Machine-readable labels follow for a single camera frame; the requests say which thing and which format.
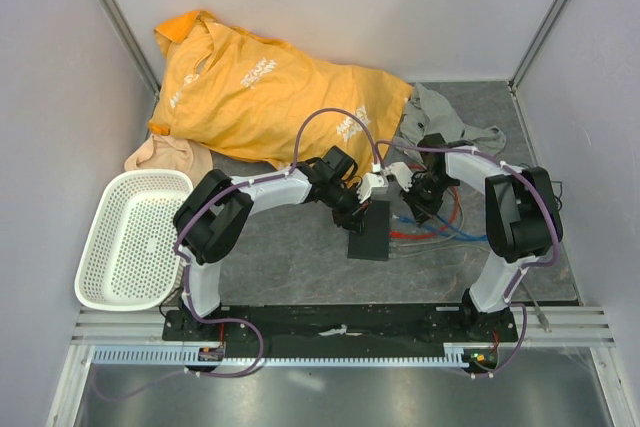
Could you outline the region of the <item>black network switch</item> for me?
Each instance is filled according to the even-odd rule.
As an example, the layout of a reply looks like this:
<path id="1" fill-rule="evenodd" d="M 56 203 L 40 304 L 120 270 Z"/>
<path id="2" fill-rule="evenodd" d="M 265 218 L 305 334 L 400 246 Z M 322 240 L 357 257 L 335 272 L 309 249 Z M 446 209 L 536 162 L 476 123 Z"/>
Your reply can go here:
<path id="1" fill-rule="evenodd" d="M 349 259 L 388 261 L 390 254 L 391 203 L 374 200 L 363 217 L 361 233 L 350 233 L 347 247 Z"/>

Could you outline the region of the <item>orange printed t-shirt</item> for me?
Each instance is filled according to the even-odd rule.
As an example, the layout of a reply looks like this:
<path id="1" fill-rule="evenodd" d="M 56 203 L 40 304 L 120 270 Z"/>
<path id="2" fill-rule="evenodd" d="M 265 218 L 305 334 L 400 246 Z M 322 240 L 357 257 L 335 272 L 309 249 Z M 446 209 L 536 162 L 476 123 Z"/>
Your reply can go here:
<path id="1" fill-rule="evenodd" d="M 316 59 L 207 11 L 167 20 L 154 34 L 166 64 L 151 132 L 241 161 L 282 169 L 337 146 L 364 174 L 370 143 L 394 137 L 412 92 L 385 71 Z"/>

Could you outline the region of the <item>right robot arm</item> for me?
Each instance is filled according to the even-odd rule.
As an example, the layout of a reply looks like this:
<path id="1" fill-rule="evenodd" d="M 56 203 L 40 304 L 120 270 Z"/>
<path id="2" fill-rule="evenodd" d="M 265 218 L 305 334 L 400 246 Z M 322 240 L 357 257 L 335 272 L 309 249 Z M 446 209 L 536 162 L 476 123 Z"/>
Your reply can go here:
<path id="1" fill-rule="evenodd" d="M 559 254 L 563 227 L 551 179 L 542 167 L 512 166 L 467 141 L 447 143 L 439 134 L 423 137 L 413 150 L 423 168 L 401 195 L 417 224 L 436 217 L 451 187 L 464 183 L 484 196 L 491 253 L 464 294 L 469 309 L 457 318 L 465 338 L 481 340 L 494 328 L 492 314 L 508 307 L 529 268 L 549 266 L 542 258 Z"/>

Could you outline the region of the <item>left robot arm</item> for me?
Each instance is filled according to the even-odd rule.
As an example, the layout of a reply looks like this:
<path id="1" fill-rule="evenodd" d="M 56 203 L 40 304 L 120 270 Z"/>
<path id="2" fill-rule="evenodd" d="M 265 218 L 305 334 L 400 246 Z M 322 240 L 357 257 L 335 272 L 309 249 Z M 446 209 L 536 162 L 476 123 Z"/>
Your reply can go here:
<path id="1" fill-rule="evenodd" d="M 230 177 L 208 172 L 173 218 L 174 250 L 185 261 L 183 303 L 189 312 L 185 329 L 208 340 L 219 329 L 219 280 L 222 260 L 235 247 L 247 220 L 267 210 L 310 202 L 331 209 L 334 223 L 360 233 L 371 203 L 366 179 L 349 186 L 357 164 L 337 147 L 322 158 L 297 162 L 271 174 Z"/>

